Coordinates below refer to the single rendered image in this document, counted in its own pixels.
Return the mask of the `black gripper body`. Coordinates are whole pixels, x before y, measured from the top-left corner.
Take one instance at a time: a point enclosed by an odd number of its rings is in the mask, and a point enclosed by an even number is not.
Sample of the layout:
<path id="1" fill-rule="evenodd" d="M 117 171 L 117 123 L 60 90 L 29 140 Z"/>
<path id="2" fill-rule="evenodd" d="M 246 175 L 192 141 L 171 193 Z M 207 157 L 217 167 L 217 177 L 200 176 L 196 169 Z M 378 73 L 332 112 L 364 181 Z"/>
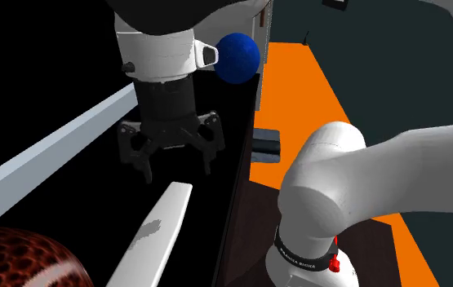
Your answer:
<path id="1" fill-rule="evenodd" d="M 133 81 L 140 110 L 141 150 L 180 145 L 202 148 L 193 76 L 169 82 Z"/>

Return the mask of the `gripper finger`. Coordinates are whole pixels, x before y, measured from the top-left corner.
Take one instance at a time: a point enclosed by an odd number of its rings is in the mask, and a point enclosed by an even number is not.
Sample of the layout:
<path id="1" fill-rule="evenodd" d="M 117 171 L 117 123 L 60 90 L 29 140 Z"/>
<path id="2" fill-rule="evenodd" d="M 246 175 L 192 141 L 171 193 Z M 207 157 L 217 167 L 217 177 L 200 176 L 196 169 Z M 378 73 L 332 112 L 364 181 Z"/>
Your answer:
<path id="1" fill-rule="evenodd" d="M 140 171 L 147 184 L 153 181 L 150 157 L 158 150 L 158 143 L 150 138 L 145 140 L 137 121 L 120 121 L 117 126 L 119 156 L 121 163 L 130 164 Z"/>
<path id="2" fill-rule="evenodd" d="M 189 142 L 202 153 L 204 171 L 211 173 L 211 161 L 216 158 L 218 151 L 225 148 L 224 134 L 220 116 L 216 111 L 196 116 L 194 127 L 189 132 Z"/>

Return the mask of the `dark grey box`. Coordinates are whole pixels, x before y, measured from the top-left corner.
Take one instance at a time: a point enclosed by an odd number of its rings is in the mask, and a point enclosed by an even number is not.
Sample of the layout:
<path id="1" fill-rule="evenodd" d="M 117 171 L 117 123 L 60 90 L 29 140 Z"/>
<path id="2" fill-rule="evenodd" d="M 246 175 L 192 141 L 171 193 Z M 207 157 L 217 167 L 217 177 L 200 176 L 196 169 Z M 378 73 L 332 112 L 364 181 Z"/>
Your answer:
<path id="1" fill-rule="evenodd" d="M 255 128 L 251 142 L 251 161 L 278 163 L 281 156 L 280 132 L 278 130 Z"/>

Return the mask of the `black table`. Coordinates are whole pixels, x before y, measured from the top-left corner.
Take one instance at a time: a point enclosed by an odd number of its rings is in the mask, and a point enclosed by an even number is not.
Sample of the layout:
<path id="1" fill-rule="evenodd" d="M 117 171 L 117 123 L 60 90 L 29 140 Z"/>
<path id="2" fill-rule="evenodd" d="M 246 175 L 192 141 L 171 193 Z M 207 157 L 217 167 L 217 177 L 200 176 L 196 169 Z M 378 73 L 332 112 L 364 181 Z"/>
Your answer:
<path id="1" fill-rule="evenodd" d="M 193 186 L 183 226 L 162 274 L 160 287 L 215 287 L 224 230 L 241 168 L 249 163 L 259 78 L 239 85 L 211 71 L 193 75 L 197 110 L 216 111 L 225 148 L 205 174 L 202 154 L 191 146 L 155 152 L 153 181 L 121 163 L 117 132 L 107 129 L 28 196 L 0 217 L 0 227 L 50 237 L 83 264 L 95 287 L 106 287 L 144 217 L 173 181 Z M 97 104 L 97 88 L 70 95 L 54 85 L 35 91 L 0 87 L 0 164 L 51 129 Z"/>

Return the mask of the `blue ball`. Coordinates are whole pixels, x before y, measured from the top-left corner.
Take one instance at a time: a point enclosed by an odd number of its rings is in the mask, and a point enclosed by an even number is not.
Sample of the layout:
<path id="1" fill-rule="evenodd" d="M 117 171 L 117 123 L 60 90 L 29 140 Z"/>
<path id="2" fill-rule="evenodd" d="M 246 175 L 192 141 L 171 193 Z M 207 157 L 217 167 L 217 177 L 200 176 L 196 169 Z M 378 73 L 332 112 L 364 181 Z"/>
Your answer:
<path id="1" fill-rule="evenodd" d="M 215 46 L 219 52 L 215 73 L 230 84 L 249 81 L 260 66 L 260 51 L 254 40 L 244 33 L 231 33 Z"/>

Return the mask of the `orange rug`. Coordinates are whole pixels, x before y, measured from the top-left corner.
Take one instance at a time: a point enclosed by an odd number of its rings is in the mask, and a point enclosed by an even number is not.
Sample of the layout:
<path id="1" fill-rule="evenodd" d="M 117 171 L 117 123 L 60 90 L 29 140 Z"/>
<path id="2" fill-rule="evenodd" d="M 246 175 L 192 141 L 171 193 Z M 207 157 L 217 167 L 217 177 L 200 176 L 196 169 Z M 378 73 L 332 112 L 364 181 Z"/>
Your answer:
<path id="1" fill-rule="evenodd" d="M 279 189 L 301 145 L 321 124 L 348 118 L 312 51 L 299 43 L 269 43 L 255 127 L 279 130 L 281 160 L 251 164 L 250 179 Z M 439 287 L 400 214 L 359 223 L 339 237 L 360 287 Z"/>

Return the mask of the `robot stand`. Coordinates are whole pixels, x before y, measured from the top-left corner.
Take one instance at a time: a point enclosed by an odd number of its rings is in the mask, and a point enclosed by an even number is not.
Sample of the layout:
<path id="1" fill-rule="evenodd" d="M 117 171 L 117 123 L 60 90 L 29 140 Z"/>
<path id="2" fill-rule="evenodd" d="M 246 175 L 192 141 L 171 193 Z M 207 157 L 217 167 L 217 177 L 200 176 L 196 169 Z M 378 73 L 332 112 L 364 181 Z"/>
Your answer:
<path id="1" fill-rule="evenodd" d="M 281 215 L 278 190 L 246 181 L 238 191 L 216 287 L 275 287 L 264 260 Z M 367 220 L 338 235 L 360 287 L 402 287 L 392 228 Z"/>

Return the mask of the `white flat tablet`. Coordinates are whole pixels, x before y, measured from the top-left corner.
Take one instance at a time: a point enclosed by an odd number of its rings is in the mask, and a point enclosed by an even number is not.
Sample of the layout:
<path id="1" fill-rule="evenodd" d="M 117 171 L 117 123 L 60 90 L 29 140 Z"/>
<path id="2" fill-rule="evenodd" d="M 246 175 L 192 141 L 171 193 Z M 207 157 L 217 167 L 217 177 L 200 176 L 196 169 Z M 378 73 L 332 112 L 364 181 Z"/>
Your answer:
<path id="1" fill-rule="evenodd" d="M 171 183 L 141 224 L 106 287 L 157 287 L 193 186 Z"/>

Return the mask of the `brown football with white stripes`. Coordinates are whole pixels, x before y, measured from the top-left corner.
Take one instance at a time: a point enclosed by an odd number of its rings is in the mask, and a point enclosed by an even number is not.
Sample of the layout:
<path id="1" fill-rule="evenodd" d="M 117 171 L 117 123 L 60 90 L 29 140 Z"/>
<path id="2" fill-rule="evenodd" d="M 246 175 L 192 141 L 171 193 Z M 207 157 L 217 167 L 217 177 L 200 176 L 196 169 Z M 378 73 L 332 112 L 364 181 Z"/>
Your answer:
<path id="1" fill-rule="evenodd" d="M 78 258 L 50 237 L 0 227 L 0 287 L 95 287 Z"/>

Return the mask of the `dark wall picture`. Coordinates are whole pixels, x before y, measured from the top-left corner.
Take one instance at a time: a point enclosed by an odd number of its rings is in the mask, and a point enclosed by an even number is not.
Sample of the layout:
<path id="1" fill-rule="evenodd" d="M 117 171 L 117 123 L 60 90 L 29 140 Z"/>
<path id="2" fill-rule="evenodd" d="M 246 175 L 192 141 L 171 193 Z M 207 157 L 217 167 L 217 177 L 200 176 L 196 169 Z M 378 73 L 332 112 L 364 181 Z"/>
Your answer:
<path id="1" fill-rule="evenodd" d="M 349 0 L 322 0 L 322 5 L 338 11 L 345 11 L 348 4 Z"/>

